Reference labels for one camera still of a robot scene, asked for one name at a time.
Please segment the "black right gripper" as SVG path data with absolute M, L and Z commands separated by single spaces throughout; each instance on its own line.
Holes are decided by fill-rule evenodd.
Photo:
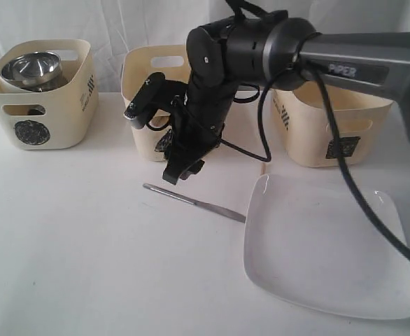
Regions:
M 174 96 L 174 136 L 162 179 L 176 185 L 198 174 L 202 158 L 218 146 L 218 138 L 235 96 L 235 82 L 224 80 L 208 87 L 200 80 L 184 83 L 169 80 L 168 90 Z

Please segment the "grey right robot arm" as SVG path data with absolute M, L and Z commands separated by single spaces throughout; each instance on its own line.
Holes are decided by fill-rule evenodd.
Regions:
M 219 143 L 240 85 L 291 91 L 308 81 L 391 99 L 410 141 L 410 32 L 321 34 L 284 10 L 236 15 L 193 29 L 187 37 L 188 87 L 166 151 L 163 179 L 198 173 Z

